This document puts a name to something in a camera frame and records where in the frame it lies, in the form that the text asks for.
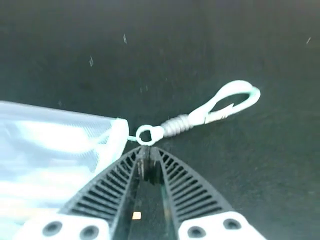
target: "black background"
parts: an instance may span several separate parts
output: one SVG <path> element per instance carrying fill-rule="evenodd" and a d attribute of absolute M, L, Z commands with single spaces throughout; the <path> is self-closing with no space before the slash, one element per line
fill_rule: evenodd
<path fill-rule="evenodd" d="M 121 117 L 134 134 L 232 80 L 257 86 L 249 109 L 156 145 L 270 240 L 320 238 L 319 63 L 318 0 L 0 3 L 2 100 Z M 131 239 L 165 239 L 159 190 L 143 184 L 136 209 Z"/>

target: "metal ring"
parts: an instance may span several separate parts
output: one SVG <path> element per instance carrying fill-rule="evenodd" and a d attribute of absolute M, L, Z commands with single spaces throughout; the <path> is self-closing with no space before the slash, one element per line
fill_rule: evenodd
<path fill-rule="evenodd" d="M 151 125 L 142 125 L 140 126 L 136 132 L 135 132 L 135 137 L 136 137 L 136 141 L 140 144 L 140 145 L 145 145 L 145 146 L 152 146 L 153 144 L 156 143 L 156 141 L 154 139 L 152 139 L 152 135 L 151 135 L 151 140 L 150 141 L 143 141 L 140 137 L 140 135 L 145 132 L 145 131 L 151 131 L 154 127 Z"/>

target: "dust speck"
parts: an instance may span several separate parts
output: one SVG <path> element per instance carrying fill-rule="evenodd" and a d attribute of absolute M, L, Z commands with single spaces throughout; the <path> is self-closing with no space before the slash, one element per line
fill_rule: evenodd
<path fill-rule="evenodd" d="M 90 64 L 90 67 L 94 65 L 94 60 L 92 59 L 92 56 L 90 56 L 89 64 Z"/>
<path fill-rule="evenodd" d="M 124 42 L 125 44 L 128 44 L 128 43 L 127 43 L 126 34 L 123 34 L 123 42 Z"/>

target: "lanyard clip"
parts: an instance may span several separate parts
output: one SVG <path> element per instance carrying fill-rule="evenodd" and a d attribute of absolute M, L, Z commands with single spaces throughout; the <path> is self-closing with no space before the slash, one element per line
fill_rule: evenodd
<path fill-rule="evenodd" d="M 210 112 L 217 102 L 236 94 L 248 94 L 249 98 L 235 106 L 232 103 L 220 110 Z M 241 112 L 255 104 L 259 100 L 260 95 L 260 90 L 247 81 L 231 81 L 224 85 L 208 102 L 193 110 L 189 115 L 179 115 L 169 119 L 160 126 L 142 125 L 137 129 L 135 136 L 129 136 L 128 140 L 137 141 L 140 145 L 152 146 L 164 137 L 171 137 L 187 131 L 194 126 L 225 119 L 232 114 Z M 150 141 L 143 141 L 141 139 L 140 135 L 145 131 L 150 132 Z"/>

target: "coiled spring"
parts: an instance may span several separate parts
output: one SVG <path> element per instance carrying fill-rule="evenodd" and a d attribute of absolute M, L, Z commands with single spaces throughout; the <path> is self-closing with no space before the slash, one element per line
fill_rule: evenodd
<path fill-rule="evenodd" d="M 181 114 L 173 117 L 162 123 L 160 126 L 164 129 L 163 136 L 165 138 L 178 135 L 194 127 L 187 114 Z"/>

